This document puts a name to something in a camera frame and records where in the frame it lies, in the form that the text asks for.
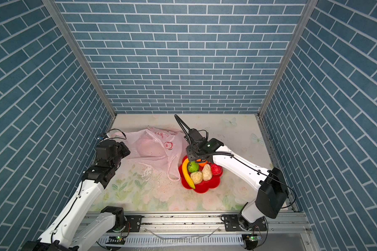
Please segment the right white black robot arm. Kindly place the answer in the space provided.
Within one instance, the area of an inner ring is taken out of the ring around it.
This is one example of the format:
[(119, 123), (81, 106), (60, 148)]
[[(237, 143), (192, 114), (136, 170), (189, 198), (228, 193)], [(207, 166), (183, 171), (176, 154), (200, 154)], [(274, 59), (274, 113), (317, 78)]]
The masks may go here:
[(238, 215), (238, 224), (249, 230), (262, 218), (275, 219), (289, 196), (282, 172), (251, 163), (234, 153), (221, 141), (212, 138), (186, 147), (189, 161), (209, 161), (235, 174), (245, 181), (256, 195), (248, 201)]

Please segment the green fake fruit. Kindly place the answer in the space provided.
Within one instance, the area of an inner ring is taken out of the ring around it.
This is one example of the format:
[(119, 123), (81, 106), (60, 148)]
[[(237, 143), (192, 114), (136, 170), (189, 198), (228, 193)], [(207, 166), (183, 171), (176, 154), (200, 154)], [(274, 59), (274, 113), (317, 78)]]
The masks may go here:
[(198, 172), (199, 170), (200, 170), (200, 166), (199, 166), (199, 163), (197, 163), (196, 161), (191, 161), (188, 163), (187, 171), (189, 173)]

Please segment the yellow fake banana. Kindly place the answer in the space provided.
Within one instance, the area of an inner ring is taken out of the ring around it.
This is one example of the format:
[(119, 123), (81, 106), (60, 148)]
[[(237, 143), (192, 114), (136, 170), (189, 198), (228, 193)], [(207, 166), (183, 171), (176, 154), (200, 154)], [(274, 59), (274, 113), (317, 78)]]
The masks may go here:
[(182, 174), (184, 176), (184, 179), (185, 181), (187, 182), (187, 184), (192, 188), (192, 189), (195, 189), (195, 184), (193, 182), (193, 180), (191, 179), (189, 173), (188, 173), (188, 169), (187, 169), (187, 166), (189, 164), (189, 160), (188, 158), (186, 158), (183, 163), (182, 163)]

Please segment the orange fake fruit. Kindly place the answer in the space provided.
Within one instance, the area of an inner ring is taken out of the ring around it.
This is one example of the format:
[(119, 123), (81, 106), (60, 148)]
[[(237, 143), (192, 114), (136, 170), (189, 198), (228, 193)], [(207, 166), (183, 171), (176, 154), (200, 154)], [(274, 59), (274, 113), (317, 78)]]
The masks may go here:
[(197, 160), (196, 162), (199, 164), (200, 167), (204, 167), (208, 163), (208, 161), (206, 160)]

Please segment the pink plastic bag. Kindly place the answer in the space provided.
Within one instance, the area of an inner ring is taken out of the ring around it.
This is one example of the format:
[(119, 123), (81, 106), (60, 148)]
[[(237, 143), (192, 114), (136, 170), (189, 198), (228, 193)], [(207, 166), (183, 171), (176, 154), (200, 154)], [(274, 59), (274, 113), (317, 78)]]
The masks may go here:
[(163, 172), (173, 182), (181, 180), (178, 167), (188, 146), (182, 132), (148, 127), (137, 132), (116, 131), (108, 135), (126, 144), (130, 150), (128, 160)]

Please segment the red fake apple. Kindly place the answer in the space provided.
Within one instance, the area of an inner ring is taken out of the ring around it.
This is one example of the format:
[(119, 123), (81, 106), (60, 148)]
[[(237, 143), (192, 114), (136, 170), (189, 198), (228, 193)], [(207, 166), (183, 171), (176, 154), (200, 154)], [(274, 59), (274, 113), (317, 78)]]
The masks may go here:
[(210, 170), (213, 176), (220, 176), (223, 173), (223, 168), (216, 164), (211, 164)]

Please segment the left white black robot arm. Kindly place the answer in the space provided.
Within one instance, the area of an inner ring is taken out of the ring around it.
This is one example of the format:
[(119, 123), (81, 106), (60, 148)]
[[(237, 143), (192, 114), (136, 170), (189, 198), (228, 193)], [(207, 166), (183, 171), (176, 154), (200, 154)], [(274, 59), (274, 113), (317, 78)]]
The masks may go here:
[(124, 209), (106, 206), (84, 230), (77, 231), (91, 205), (115, 176), (121, 160), (130, 154), (125, 143), (112, 138), (101, 141), (95, 150), (95, 163), (83, 174), (70, 201), (36, 241), (24, 244), (24, 251), (87, 251), (106, 232), (126, 228)]

